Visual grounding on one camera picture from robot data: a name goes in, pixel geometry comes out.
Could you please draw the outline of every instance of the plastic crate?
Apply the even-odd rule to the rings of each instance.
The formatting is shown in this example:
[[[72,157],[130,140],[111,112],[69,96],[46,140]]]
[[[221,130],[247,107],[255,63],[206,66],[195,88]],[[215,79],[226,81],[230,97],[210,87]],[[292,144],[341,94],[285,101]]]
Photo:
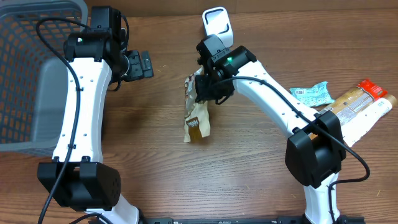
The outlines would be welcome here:
[[[83,0],[0,1],[0,152],[51,156],[60,136],[67,98],[67,68],[41,43],[35,26],[44,17],[87,23]],[[63,54],[81,27],[61,21],[40,26]]]

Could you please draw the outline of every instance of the brown label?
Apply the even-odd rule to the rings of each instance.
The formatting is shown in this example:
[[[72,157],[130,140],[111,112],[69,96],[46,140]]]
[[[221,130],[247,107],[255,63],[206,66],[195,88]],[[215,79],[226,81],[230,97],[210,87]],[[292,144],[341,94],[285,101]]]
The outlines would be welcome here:
[[[202,138],[200,128],[199,128],[199,120],[197,117],[194,117],[188,121],[186,121],[188,125],[188,134],[191,137],[191,141],[199,140]]]

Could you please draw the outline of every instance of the small packet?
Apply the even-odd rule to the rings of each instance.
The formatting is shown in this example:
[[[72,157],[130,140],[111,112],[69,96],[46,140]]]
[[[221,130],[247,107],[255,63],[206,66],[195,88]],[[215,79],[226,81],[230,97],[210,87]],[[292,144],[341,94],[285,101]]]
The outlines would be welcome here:
[[[304,105],[320,106],[335,102],[329,94],[327,84],[328,82],[321,82],[312,88],[291,88],[290,91]]]
[[[184,142],[197,141],[210,135],[208,102],[195,102],[197,97],[195,76],[202,74],[203,67],[185,80]]]

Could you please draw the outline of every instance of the wooden table surface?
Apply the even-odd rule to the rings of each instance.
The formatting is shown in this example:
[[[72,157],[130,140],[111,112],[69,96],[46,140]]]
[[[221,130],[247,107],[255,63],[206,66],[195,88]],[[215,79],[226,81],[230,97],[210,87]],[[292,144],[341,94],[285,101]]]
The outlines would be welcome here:
[[[398,9],[231,15],[234,47],[251,50],[283,87],[328,81],[337,98],[365,78],[398,96]],[[200,16],[130,18],[130,48],[149,50],[155,77],[123,83],[105,101],[104,163],[147,217],[269,218],[301,215],[303,187],[284,164],[286,140],[257,106],[234,95],[210,103],[211,136],[183,143],[187,75],[198,69]],[[353,149],[371,177],[338,186],[342,214],[398,223],[398,109]],[[36,178],[49,157],[0,154],[0,222],[35,223],[48,192]],[[364,174],[348,156],[340,178]],[[52,202],[45,223],[81,216]]]

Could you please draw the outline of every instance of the teal packet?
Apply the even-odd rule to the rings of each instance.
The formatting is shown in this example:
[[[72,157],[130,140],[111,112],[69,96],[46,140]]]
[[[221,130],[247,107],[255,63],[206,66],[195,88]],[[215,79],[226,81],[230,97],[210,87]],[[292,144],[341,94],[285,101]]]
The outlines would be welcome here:
[[[328,82],[321,82],[312,88],[291,88],[290,91],[301,103],[307,106],[320,106],[335,102],[329,94],[327,84]]]

